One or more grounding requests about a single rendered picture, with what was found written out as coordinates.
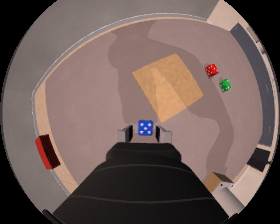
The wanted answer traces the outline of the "blue die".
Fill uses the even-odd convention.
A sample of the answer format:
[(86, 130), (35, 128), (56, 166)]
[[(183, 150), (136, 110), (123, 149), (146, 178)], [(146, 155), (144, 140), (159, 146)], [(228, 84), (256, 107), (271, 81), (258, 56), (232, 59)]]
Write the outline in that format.
[(153, 135), (153, 122), (151, 120), (139, 120), (138, 122), (138, 135)]

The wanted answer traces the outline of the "tan square mat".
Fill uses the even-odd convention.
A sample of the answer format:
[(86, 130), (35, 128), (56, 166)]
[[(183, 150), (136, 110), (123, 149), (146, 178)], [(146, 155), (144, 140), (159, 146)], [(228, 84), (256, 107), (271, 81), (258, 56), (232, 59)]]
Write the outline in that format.
[(132, 74), (161, 123), (204, 96), (177, 54), (155, 61)]

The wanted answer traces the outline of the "green die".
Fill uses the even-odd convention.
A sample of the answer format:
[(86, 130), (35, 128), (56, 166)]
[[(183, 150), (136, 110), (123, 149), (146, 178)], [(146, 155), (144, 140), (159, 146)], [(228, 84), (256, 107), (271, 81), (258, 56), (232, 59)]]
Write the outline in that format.
[(228, 81), (228, 79), (222, 80), (219, 85), (221, 86), (223, 92), (228, 91), (231, 88), (231, 85)]

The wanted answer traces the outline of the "red die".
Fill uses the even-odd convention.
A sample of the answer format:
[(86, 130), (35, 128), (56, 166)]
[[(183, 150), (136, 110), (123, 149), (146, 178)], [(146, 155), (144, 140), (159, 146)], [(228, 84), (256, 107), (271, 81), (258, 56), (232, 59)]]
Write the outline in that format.
[(207, 72), (209, 77), (214, 76), (214, 75), (219, 73), (217, 68), (216, 68), (216, 66), (215, 66), (215, 64), (208, 65), (205, 68), (205, 70), (206, 70), (206, 72)]

